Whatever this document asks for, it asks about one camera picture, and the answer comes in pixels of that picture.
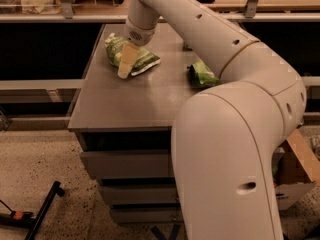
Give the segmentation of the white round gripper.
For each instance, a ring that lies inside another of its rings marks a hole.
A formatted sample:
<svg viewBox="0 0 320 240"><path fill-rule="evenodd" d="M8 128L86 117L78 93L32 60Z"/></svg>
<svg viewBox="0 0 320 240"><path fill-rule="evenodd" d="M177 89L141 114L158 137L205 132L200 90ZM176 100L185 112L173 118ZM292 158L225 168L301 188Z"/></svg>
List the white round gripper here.
<svg viewBox="0 0 320 240"><path fill-rule="evenodd" d="M122 57L118 68L118 76L126 79L139 54L138 46L147 45L155 33L156 20L153 18L130 18L126 19L124 36L130 41L123 46Z"/></svg>

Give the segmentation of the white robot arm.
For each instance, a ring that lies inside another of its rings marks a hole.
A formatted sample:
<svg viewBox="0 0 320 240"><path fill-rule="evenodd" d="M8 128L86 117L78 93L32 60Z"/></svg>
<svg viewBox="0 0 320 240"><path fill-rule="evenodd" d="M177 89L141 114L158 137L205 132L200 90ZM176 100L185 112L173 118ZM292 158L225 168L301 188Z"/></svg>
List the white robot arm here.
<svg viewBox="0 0 320 240"><path fill-rule="evenodd" d="M187 100L172 126L188 239L283 240L272 155L302 119L302 78L259 39L195 0L131 0L126 37L149 43L160 18L222 82Z"/></svg>

